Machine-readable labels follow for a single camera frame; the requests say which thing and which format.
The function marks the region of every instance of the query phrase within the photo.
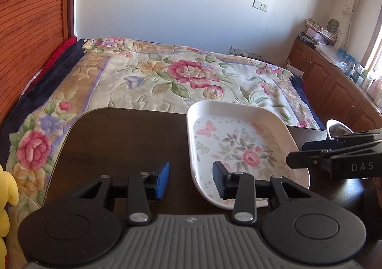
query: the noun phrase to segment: text das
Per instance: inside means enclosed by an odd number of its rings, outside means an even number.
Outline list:
[[[357,164],[352,164],[352,165],[351,165],[351,171],[352,171],[352,172],[357,171],[357,170],[358,170],[358,171],[363,171],[363,170],[366,170],[366,168],[367,168],[368,170],[372,170],[372,169],[374,168],[373,161],[369,162],[369,164],[366,164],[366,166],[365,166],[364,163],[362,163],[362,164],[361,164],[361,167],[360,167],[359,165],[357,165]]]

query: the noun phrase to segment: cabinet door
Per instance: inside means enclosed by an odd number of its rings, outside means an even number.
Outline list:
[[[368,101],[363,101],[350,118],[348,126],[354,132],[382,128],[382,116]]]
[[[311,69],[305,78],[305,95],[313,110],[317,112],[321,107],[321,96],[333,80],[335,71],[321,55],[314,54],[310,60]]]
[[[309,61],[313,56],[313,50],[308,46],[304,45],[298,40],[295,40],[295,44],[289,54],[288,60],[290,60],[290,65],[304,72],[303,78],[305,79],[309,71]]]
[[[322,123],[336,119],[347,125],[362,101],[356,89],[345,76],[336,74],[320,98],[322,105],[317,115]]]

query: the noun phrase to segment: black circular disc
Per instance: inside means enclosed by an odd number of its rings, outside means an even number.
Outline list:
[[[25,218],[18,240],[29,260],[79,266],[110,251],[122,233],[119,219],[95,200],[70,199]]]
[[[316,266],[353,258],[366,239],[365,226],[356,215],[313,197],[283,202],[264,219],[261,233],[276,252]]]
[[[302,215],[295,220],[294,227],[299,234],[316,240],[329,239],[339,230],[333,218],[322,214]]]

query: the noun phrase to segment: white box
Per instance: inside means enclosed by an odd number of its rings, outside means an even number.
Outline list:
[[[297,75],[300,78],[302,78],[302,76],[304,75],[304,72],[300,71],[299,69],[295,68],[294,66],[291,66],[290,64],[286,65],[286,69],[289,72],[292,72],[293,74]]]

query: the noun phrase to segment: metal screw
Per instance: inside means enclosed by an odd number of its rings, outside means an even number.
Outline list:
[[[235,219],[240,222],[249,222],[253,220],[253,215],[249,212],[239,212],[235,214]]]
[[[137,212],[130,215],[130,220],[136,223],[143,223],[149,220],[149,216],[146,213]]]

